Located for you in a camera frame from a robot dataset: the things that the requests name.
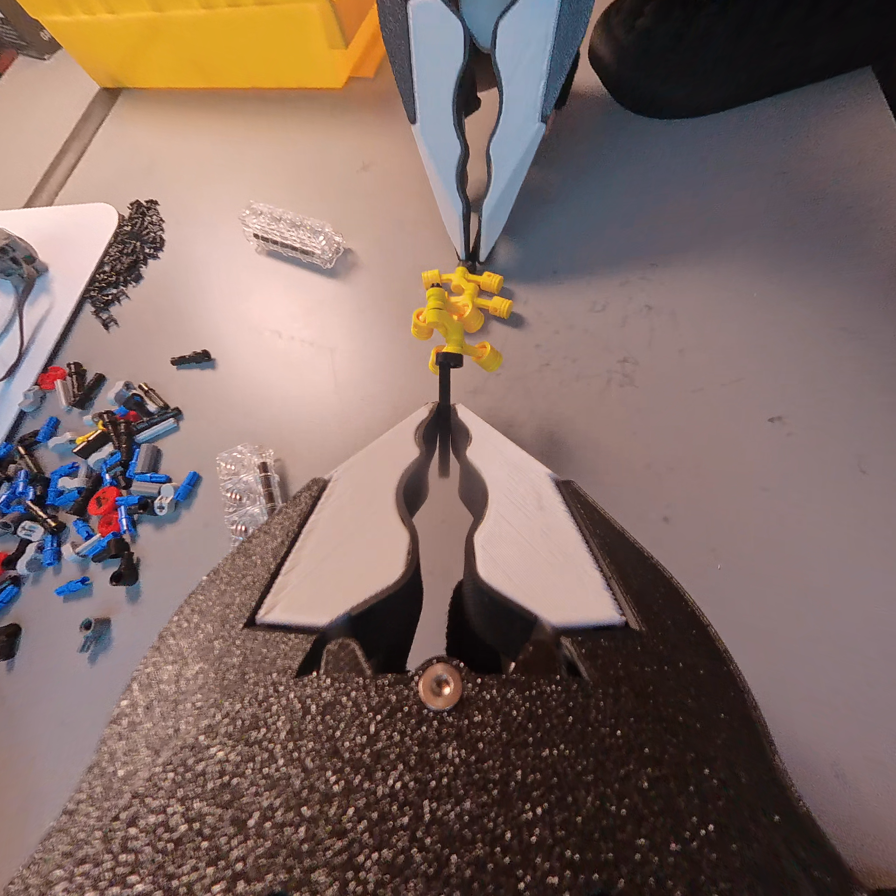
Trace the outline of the clear cylinder block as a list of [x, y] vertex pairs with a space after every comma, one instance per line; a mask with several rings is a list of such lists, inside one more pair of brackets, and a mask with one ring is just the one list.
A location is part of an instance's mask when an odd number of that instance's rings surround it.
[[284, 504], [275, 452], [243, 443], [216, 457], [231, 547], [238, 546]]
[[273, 253], [330, 270], [345, 251], [342, 235], [328, 223], [266, 203], [249, 203], [239, 215], [246, 239], [260, 253]]

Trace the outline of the pile of black pins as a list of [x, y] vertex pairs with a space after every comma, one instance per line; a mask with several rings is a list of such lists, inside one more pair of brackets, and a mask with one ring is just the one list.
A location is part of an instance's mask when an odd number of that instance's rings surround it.
[[144, 270], [161, 256], [165, 242], [158, 200], [133, 200], [127, 213], [119, 215], [116, 231], [83, 294], [104, 330], [118, 326], [114, 307], [129, 297], [131, 287], [142, 282]]

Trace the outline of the pile of mixed small bricks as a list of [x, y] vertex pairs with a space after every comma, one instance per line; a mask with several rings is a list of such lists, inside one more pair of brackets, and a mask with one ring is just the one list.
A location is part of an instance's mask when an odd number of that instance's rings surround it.
[[182, 409], [128, 380], [99, 408], [105, 385], [104, 375], [70, 361], [46, 368], [23, 393], [21, 411], [55, 394], [61, 410], [85, 411], [85, 430], [63, 431], [61, 418], [49, 416], [2, 442], [2, 616], [41, 578], [62, 602], [89, 597], [93, 569], [135, 593], [140, 524], [175, 514], [201, 482], [197, 471], [180, 480], [162, 471], [160, 442], [179, 430]]

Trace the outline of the white book stand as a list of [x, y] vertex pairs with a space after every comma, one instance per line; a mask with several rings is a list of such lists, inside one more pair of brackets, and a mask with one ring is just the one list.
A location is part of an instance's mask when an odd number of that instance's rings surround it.
[[37, 281], [25, 306], [26, 353], [1, 385], [1, 435], [20, 414], [24, 391], [56, 352], [86, 285], [119, 223], [106, 203], [1, 211], [1, 226], [31, 244], [49, 270]]

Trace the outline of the grey toy motor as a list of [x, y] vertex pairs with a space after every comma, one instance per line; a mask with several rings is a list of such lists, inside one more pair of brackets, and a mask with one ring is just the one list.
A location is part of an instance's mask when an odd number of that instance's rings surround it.
[[10, 282], [19, 297], [27, 298], [38, 278], [48, 270], [31, 244], [1, 229], [1, 280]]

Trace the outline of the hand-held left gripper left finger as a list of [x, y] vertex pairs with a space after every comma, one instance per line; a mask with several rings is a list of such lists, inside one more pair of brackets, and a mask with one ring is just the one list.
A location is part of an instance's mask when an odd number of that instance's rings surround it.
[[257, 625], [355, 639], [377, 673], [406, 670], [423, 586], [413, 518], [437, 443], [425, 405], [329, 476], [254, 615]]

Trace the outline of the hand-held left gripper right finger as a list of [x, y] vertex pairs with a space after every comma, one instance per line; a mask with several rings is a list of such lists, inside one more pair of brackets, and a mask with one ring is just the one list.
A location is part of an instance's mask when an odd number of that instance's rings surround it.
[[483, 674], [590, 674], [572, 636], [626, 620], [564, 483], [460, 404], [451, 443], [472, 525], [449, 656]]

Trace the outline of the yellow plastic bin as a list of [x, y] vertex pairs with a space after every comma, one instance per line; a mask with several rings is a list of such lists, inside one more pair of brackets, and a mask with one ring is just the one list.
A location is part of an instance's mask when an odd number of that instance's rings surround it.
[[101, 87], [339, 89], [385, 56], [374, 1], [23, 1]]

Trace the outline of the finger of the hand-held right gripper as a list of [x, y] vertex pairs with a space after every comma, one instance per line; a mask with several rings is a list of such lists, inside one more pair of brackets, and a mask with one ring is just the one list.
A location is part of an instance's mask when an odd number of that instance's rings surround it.
[[469, 201], [461, 185], [469, 148], [462, 136], [459, 84], [468, 60], [462, 19], [442, 1], [410, 1], [409, 47], [416, 104], [412, 132], [442, 221], [458, 257], [469, 252]]
[[504, 229], [545, 132], [542, 104], [560, 5], [476, 2], [476, 40], [490, 48], [500, 93], [487, 148], [488, 185], [478, 233], [481, 261]]

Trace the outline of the grey desk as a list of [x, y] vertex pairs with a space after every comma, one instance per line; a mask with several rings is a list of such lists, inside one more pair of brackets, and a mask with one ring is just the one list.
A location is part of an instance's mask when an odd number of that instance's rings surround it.
[[[105, 332], [59, 357], [137, 377], [185, 412], [172, 476], [204, 481], [141, 530], [135, 593], [27, 585], [2, 664], [2, 884], [72, 793], [118, 697], [230, 547], [216, 455], [274, 449], [286, 489], [432, 399], [409, 333], [420, 272], [454, 249], [384, 64], [340, 91], [93, 94], [61, 56], [2, 82], [2, 206], [135, 198], [167, 244]], [[330, 270], [260, 253], [266, 203], [328, 223]], [[894, 880], [894, 122], [853, 73], [714, 118], [617, 106], [583, 63], [490, 263], [516, 315], [460, 402], [576, 480], [728, 644], [817, 819], [872, 887]], [[209, 350], [211, 364], [170, 359]], [[107, 616], [81, 653], [81, 621]]]

